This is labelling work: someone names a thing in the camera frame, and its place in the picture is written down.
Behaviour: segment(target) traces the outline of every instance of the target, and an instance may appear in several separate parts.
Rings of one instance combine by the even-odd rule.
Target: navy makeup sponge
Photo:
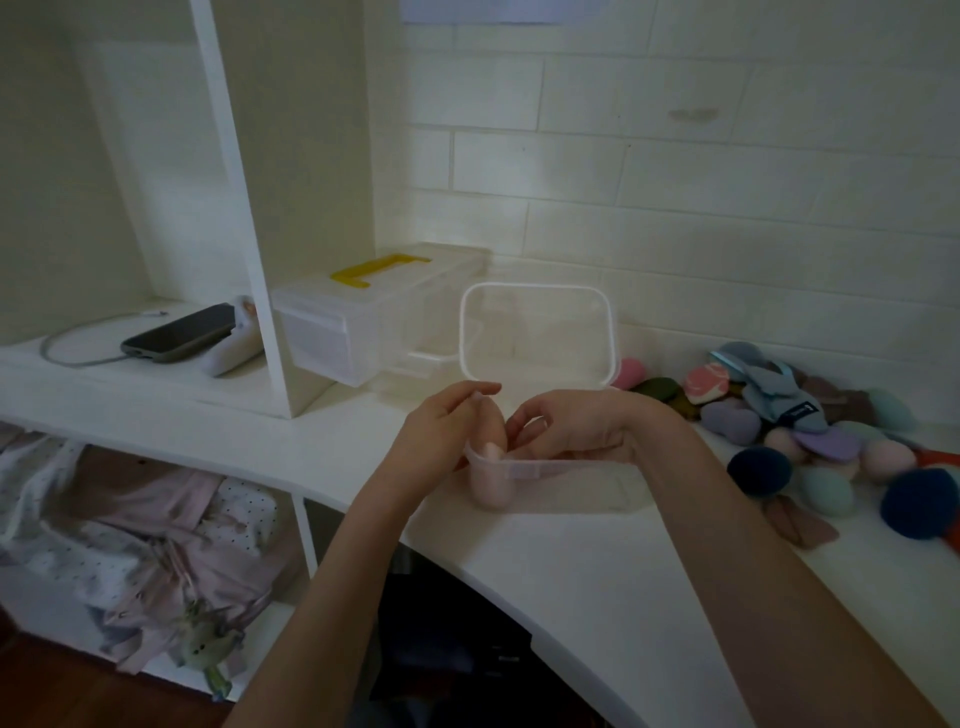
[[[932,539],[947,533],[960,509],[960,494],[949,473],[918,469],[890,481],[880,516],[901,536]]]
[[[756,446],[734,455],[727,473],[748,496],[769,497],[790,482],[793,466],[782,452]]]

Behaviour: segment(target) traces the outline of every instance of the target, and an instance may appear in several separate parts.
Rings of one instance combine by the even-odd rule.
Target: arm
[[[572,450],[640,468],[757,725],[946,726],[669,407],[549,393],[507,427],[517,457]]]
[[[498,390],[488,382],[461,382],[407,417],[226,728],[344,724],[400,534],[459,461],[477,416],[471,395]]]

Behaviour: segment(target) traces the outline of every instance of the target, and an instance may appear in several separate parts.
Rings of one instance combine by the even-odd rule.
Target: wooden floor
[[[4,728],[214,728],[232,705],[29,635],[0,648]]]

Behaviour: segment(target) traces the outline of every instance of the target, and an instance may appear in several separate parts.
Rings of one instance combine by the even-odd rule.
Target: white cable
[[[130,313],[118,313],[114,316],[105,316],[102,319],[94,319],[93,321],[84,321],[82,324],[76,324],[75,326],[65,328],[63,331],[57,331],[57,333],[52,333],[45,337],[43,341],[40,342],[40,358],[42,358],[44,361],[49,361],[51,364],[56,364],[59,367],[67,367],[68,369],[83,369],[85,367],[95,367],[98,364],[109,364],[114,361],[132,359],[133,357],[129,354],[123,354],[122,356],[112,356],[107,359],[93,359],[92,361],[58,361],[50,355],[50,348],[61,336],[64,336],[71,331],[76,331],[78,328],[92,327],[96,326],[97,324],[105,324],[107,321],[115,321],[116,319],[129,319],[133,318],[134,316],[159,317],[167,315],[167,311],[133,311]]]

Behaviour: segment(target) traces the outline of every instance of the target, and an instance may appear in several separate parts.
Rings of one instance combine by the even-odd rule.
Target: hand
[[[495,395],[500,385],[461,381],[428,397],[407,415],[374,477],[412,509],[453,472],[480,409],[480,395]]]
[[[636,414],[658,405],[615,389],[558,389],[538,395],[507,421],[511,459],[636,462],[630,425]]]

